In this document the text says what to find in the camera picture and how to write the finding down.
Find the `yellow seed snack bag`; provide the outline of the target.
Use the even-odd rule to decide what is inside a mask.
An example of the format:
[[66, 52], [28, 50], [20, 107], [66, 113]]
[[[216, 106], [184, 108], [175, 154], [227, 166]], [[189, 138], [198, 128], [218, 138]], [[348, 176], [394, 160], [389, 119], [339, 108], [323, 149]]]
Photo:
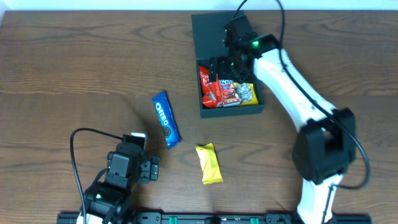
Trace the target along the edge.
[[234, 83], [234, 88], [241, 100], [240, 106], [252, 106], [259, 104], [254, 91], [253, 83]]

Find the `red snack bag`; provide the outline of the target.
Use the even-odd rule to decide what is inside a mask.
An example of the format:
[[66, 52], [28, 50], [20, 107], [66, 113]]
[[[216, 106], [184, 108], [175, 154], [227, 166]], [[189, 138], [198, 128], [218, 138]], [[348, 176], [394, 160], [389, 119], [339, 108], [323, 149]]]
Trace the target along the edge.
[[210, 109], [222, 107], [220, 81], [216, 79], [215, 82], [211, 82], [209, 80], [209, 70], [201, 65], [199, 66], [199, 72], [203, 106]]

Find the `red Hello Panda box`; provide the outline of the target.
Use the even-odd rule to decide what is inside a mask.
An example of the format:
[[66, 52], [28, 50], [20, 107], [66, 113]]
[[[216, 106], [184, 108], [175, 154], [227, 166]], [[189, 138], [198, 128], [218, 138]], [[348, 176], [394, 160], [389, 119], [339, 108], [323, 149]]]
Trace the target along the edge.
[[234, 81], [220, 80], [220, 88], [223, 107], [237, 106], [241, 103], [241, 99], [234, 87]]

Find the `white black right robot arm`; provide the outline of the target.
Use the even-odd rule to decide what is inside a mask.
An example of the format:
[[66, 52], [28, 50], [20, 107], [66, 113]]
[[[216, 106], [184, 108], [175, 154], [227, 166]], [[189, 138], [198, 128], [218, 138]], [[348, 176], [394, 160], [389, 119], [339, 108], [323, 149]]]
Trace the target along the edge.
[[319, 95], [291, 64], [282, 39], [258, 35], [245, 15], [216, 18], [208, 30], [211, 80], [262, 82], [279, 100], [296, 130], [292, 159], [302, 176], [296, 209], [301, 223], [349, 223], [333, 214], [336, 190], [356, 157], [354, 114]]

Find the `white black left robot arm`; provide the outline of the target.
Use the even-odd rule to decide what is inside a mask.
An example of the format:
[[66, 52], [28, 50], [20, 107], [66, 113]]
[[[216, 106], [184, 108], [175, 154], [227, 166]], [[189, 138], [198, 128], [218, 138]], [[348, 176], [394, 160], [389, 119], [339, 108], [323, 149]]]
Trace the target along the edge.
[[107, 155], [107, 168], [101, 170], [88, 187], [83, 198], [77, 224], [129, 223], [129, 212], [138, 184], [156, 181], [159, 157], [148, 156], [144, 133], [124, 135], [115, 151]]

